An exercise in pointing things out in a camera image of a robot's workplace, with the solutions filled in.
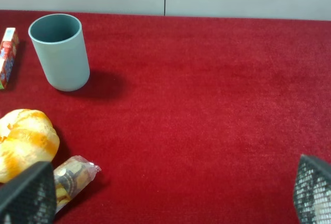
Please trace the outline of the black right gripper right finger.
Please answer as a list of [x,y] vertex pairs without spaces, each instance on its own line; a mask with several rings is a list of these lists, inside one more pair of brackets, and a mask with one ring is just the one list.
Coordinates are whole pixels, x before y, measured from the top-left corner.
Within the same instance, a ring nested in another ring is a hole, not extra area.
[[329,163],[316,156],[301,155],[293,203],[300,223],[331,223]]

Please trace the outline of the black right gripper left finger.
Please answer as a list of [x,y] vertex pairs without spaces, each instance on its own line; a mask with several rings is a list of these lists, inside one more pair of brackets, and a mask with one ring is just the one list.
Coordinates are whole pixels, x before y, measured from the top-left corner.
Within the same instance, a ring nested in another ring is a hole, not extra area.
[[50,162],[37,162],[1,186],[1,223],[53,223],[56,206]]

